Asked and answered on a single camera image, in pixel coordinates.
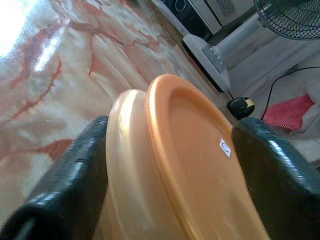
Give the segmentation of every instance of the white fan stand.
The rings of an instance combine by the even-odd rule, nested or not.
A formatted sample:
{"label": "white fan stand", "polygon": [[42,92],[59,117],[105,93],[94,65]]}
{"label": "white fan stand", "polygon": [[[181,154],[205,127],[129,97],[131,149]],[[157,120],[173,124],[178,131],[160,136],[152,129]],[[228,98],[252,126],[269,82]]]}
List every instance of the white fan stand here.
{"label": "white fan stand", "polygon": [[259,15],[255,13],[216,46],[212,46],[202,38],[190,33],[183,38],[183,43],[200,63],[209,78],[216,83],[218,89],[227,92],[231,86],[228,70],[224,66],[224,58],[261,26]]}

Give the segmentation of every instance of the orange plastic lid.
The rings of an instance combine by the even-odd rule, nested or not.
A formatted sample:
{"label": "orange plastic lid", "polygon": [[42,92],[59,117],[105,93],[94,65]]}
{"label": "orange plastic lid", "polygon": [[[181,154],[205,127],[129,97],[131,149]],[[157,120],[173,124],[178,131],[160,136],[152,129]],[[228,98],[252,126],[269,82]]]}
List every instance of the orange plastic lid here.
{"label": "orange plastic lid", "polygon": [[166,74],[150,85],[145,111],[161,180],[190,238],[268,239],[219,109]]}

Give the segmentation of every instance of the black grip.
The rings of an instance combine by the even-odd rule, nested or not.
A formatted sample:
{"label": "black grip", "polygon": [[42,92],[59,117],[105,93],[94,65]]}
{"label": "black grip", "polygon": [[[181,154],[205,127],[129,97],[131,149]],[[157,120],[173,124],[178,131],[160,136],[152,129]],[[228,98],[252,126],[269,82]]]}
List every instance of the black grip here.
{"label": "black grip", "polygon": [[232,140],[251,199],[271,239],[319,240],[319,172],[258,119],[239,121]]}
{"label": "black grip", "polygon": [[93,237],[108,186],[107,124],[108,117],[99,116],[80,133],[6,222],[1,240]]}

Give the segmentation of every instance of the floor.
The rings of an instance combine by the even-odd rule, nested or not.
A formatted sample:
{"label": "floor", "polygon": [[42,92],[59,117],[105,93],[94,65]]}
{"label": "floor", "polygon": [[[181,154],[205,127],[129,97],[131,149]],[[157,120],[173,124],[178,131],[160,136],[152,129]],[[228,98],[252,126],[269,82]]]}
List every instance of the floor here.
{"label": "floor", "polygon": [[0,226],[77,134],[127,89],[145,91],[155,77],[173,73],[229,114],[228,98],[147,0],[0,5]]}

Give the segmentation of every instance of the pink towel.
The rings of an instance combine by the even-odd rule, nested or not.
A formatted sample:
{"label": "pink towel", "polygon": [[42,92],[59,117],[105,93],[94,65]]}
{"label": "pink towel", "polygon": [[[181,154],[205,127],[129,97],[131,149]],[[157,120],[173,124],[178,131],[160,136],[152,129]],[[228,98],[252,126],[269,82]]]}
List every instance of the pink towel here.
{"label": "pink towel", "polygon": [[298,96],[269,107],[263,121],[275,127],[296,131],[302,126],[302,117],[314,102],[308,95]]}

